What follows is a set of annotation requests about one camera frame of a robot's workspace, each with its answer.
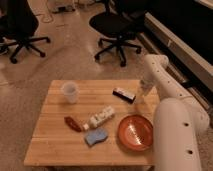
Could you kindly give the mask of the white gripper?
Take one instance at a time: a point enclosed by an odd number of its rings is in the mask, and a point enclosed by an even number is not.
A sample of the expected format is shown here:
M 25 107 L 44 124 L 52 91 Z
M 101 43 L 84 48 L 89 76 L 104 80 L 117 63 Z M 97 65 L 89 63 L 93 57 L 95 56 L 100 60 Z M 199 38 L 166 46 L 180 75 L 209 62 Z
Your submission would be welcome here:
M 145 78 L 142 78 L 140 80 L 140 88 L 142 89 L 142 92 L 139 92 L 136 96 L 136 104 L 143 104 L 145 102 L 145 95 L 148 95 L 149 92 L 154 87 L 154 81 L 148 80 Z

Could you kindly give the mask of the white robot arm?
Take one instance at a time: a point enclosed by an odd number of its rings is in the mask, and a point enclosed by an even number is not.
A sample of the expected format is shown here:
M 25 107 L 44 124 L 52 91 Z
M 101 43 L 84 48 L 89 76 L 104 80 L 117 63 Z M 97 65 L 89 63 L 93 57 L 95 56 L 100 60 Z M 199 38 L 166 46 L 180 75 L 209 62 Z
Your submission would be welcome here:
M 155 171 L 202 171 L 197 136 L 210 124 L 208 113 L 166 71 L 169 65 L 166 55 L 145 55 L 142 64 L 143 94 L 156 87 L 160 99 L 153 115 Z

